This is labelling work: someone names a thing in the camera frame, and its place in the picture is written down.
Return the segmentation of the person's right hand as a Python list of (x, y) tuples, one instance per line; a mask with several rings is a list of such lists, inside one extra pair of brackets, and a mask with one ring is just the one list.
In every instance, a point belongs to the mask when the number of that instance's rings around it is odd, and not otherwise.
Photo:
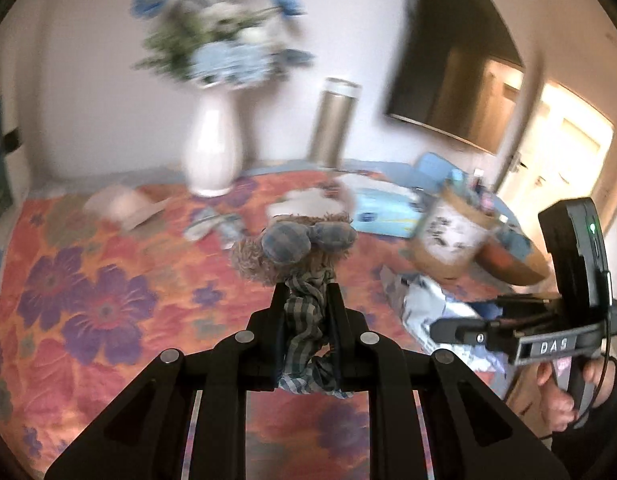
[[(583, 367), (586, 385), (594, 387), (597, 397), (591, 408), (599, 408), (611, 396), (615, 386), (615, 361), (604, 358), (589, 360)], [(541, 395), (541, 415), (550, 432), (563, 432), (579, 417), (572, 396), (561, 390), (553, 378), (551, 363), (542, 363), (537, 369), (537, 387)]]

